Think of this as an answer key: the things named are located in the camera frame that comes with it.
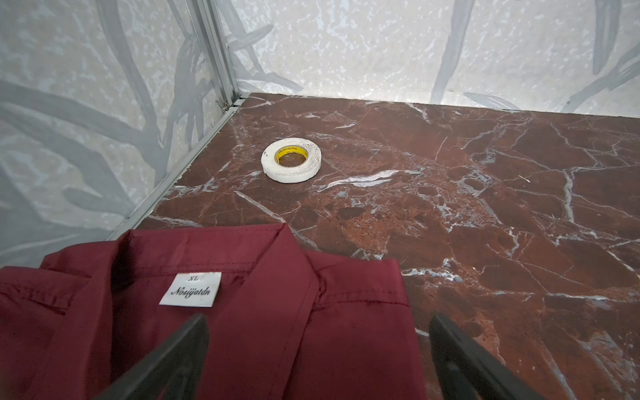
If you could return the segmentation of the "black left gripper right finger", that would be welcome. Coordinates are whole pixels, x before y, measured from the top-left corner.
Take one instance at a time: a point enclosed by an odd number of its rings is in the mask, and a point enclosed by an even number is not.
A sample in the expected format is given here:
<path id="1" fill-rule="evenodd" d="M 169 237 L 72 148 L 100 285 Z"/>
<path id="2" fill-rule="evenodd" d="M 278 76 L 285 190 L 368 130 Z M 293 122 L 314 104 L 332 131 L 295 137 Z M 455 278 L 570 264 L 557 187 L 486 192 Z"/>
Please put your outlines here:
<path id="1" fill-rule="evenodd" d="M 445 399 L 541 399 L 446 315 L 429 324 L 431 353 Z"/>

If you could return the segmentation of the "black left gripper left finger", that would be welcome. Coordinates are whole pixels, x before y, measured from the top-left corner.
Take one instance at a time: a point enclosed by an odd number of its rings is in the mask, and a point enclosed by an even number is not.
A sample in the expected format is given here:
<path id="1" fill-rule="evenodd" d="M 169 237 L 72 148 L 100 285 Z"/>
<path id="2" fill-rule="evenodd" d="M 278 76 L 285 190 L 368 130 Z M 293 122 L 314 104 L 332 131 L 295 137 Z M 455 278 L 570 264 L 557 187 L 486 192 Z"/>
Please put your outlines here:
<path id="1" fill-rule="evenodd" d="M 195 399 L 208 353 L 205 316 L 186 321 L 97 399 Z"/>

